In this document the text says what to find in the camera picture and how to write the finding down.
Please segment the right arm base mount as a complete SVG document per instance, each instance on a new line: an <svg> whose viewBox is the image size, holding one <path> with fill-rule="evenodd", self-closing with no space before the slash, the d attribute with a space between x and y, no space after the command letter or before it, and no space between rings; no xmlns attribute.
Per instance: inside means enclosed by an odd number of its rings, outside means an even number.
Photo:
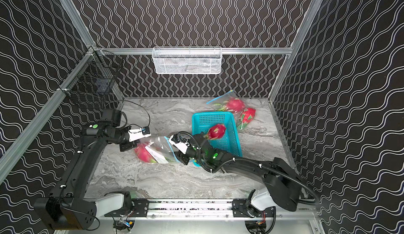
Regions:
<svg viewBox="0 0 404 234"><path fill-rule="evenodd" d="M247 199L234 199L231 203L231 210L235 218L263 218L274 216L274 211L271 208L266 210L258 210L254 208Z"/></svg>

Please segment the dragon fruit bag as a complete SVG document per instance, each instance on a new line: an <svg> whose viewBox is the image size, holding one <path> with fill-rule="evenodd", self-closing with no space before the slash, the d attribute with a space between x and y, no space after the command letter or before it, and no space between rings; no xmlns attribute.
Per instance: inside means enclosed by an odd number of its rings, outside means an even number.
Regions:
<svg viewBox="0 0 404 234"><path fill-rule="evenodd" d="M217 108L217 111L231 112L236 114L245 109L245 103L239 98L231 97L223 103L215 104L215 107Z"/></svg>
<svg viewBox="0 0 404 234"><path fill-rule="evenodd" d="M138 159L145 163L157 163L153 156L147 151L145 144L138 144L134 149L134 152Z"/></svg>
<svg viewBox="0 0 404 234"><path fill-rule="evenodd" d="M246 108L242 111L236 122L237 129L245 129L254 120L255 115L256 109L254 108Z"/></svg>
<svg viewBox="0 0 404 234"><path fill-rule="evenodd" d="M212 126L207 133L204 135L204 138L207 140L217 140L223 138L226 132L226 127L224 124L216 124Z"/></svg>

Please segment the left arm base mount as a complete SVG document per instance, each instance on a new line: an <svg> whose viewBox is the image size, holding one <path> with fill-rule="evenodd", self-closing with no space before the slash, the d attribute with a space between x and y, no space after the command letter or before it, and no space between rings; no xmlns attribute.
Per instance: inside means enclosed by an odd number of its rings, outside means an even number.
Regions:
<svg viewBox="0 0 404 234"><path fill-rule="evenodd" d="M105 217L146 217L149 208L147 199L132 199L124 202L122 208L105 214Z"/></svg>

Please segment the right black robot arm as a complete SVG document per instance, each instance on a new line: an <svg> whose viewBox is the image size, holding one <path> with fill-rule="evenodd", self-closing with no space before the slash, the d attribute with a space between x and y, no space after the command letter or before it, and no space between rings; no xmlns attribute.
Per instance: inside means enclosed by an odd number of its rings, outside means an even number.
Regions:
<svg viewBox="0 0 404 234"><path fill-rule="evenodd" d="M210 174L224 171L261 182L268 191L264 202L296 211L303 185L299 175L283 159L259 161L240 157L214 148L202 133L191 135L181 131L170 136L169 143L178 149L175 156L184 165L193 159Z"/></svg>

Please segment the zip-top bag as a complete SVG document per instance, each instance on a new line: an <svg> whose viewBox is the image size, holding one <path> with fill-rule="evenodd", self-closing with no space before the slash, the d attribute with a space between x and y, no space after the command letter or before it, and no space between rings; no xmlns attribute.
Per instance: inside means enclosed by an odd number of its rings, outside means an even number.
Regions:
<svg viewBox="0 0 404 234"><path fill-rule="evenodd" d="M147 151L153 156L157 163L180 163L175 156L178 149L168 142L167 137L142 138L140 143L146 145Z"/></svg>
<svg viewBox="0 0 404 234"><path fill-rule="evenodd" d="M237 130L244 130L254 121L256 116L256 109L248 106L233 90L208 101L206 104L216 111L232 113L236 120Z"/></svg>

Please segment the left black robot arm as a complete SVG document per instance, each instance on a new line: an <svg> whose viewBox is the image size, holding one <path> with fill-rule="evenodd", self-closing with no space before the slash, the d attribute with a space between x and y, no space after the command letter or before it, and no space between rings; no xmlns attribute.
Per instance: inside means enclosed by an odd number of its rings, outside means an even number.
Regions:
<svg viewBox="0 0 404 234"><path fill-rule="evenodd" d="M34 203L34 211L48 230L91 230L100 216L117 217L133 212L128 192L110 193L98 202L84 199L89 182L109 144L130 144L129 128L120 127L126 114L105 109L100 121L87 124L79 146L61 180L45 197Z"/></svg>

